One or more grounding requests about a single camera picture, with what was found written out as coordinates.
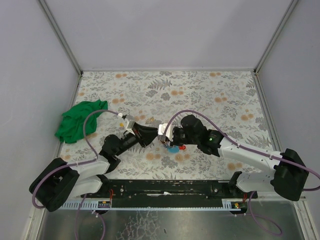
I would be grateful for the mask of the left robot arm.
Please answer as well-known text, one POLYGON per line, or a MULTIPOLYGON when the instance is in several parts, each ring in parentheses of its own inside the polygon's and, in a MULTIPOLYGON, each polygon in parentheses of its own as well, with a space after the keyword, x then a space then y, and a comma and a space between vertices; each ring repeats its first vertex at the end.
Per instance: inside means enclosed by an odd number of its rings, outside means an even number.
POLYGON ((159 127, 143 126, 131 120, 121 138, 115 134, 105 137, 100 152, 93 160, 67 163, 60 157, 55 158, 29 187, 33 206, 56 211, 70 196, 84 194, 81 181, 89 181, 90 193, 98 192, 103 184, 100 176, 117 168, 121 162, 119 155, 137 144, 145 148, 161 134, 159 127))

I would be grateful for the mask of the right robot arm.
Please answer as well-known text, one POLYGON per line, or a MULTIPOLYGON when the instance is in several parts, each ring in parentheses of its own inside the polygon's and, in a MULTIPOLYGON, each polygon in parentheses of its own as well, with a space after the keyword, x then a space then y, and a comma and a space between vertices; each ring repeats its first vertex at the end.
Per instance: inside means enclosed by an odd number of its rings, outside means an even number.
POLYGON ((204 154, 237 160, 260 171, 235 173, 231 182, 243 192, 275 191, 281 197, 298 201, 309 173, 298 153, 268 151, 242 143, 219 130, 208 129, 194 115, 185 116, 180 126, 169 126, 165 134, 173 146, 195 145, 204 154))

